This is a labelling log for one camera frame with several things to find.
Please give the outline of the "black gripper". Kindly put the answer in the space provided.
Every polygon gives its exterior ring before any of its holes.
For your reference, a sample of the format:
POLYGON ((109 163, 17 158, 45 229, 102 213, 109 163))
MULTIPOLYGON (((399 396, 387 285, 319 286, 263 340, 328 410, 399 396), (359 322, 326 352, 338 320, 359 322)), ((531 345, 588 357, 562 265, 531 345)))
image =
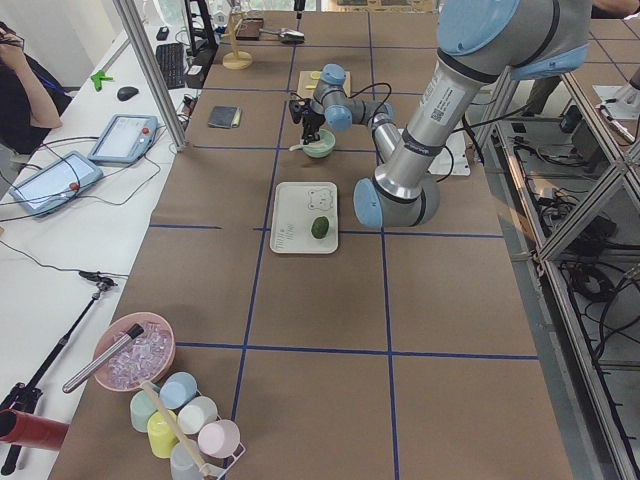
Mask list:
POLYGON ((320 128, 324 124, 324 115, 316 112, 304 112, 302 115, 303 135, 301 143, 308 145, 309 143, 317 143, 321 141, 320 128))

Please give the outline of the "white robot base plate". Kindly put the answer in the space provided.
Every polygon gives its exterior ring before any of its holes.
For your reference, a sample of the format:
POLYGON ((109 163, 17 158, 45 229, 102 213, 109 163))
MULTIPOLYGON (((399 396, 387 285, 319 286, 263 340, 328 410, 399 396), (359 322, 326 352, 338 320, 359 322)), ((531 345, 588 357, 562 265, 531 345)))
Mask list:
POLYGON ((469 176, 471 174, 466 155, 465 135, 462 131, 453 133, 446 142, 446 147, 432 161, 429 172, 436 176, 469 176))

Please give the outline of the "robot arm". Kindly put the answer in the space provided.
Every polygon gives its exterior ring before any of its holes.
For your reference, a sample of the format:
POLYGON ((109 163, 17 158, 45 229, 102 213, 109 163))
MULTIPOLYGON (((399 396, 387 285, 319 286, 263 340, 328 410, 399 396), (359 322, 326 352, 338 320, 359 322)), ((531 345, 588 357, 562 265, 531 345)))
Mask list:
POLYGON ((289 103, 292 120, 302 124, 304 144, 318 140, 322 124, 367 126, 382 163, 355 185, 358 221, 374 229, 423 224, 440 202, 429 167, 478 91, 505 70, 529 80, 577 69, 587 57, 591 9, 589 1, 448 1, 433 77, 404 128, 388 104, 348 97, 337 64, 323 67, 311 99, 289 103))

